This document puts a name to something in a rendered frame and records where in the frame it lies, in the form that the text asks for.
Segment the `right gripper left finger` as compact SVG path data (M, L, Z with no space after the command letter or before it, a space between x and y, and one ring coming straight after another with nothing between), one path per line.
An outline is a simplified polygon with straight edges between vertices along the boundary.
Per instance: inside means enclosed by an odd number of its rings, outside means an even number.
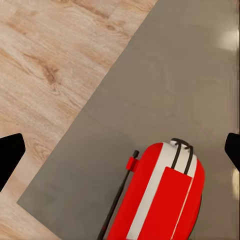
M0 192L26 151L21 133L0 139Z

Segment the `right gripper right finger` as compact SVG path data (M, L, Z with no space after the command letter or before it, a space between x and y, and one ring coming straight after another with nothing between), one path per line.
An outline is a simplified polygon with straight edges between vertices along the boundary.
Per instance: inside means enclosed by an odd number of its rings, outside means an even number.
M229 133L224 150L240 172L240 134Z

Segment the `radio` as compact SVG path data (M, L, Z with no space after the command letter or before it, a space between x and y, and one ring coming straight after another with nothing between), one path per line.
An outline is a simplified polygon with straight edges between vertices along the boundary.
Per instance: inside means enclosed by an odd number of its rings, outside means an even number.
M199 215L205 170L194 147L172 138L135 150L97 240L103 240L129 171L134 172L106 240L189 240Z

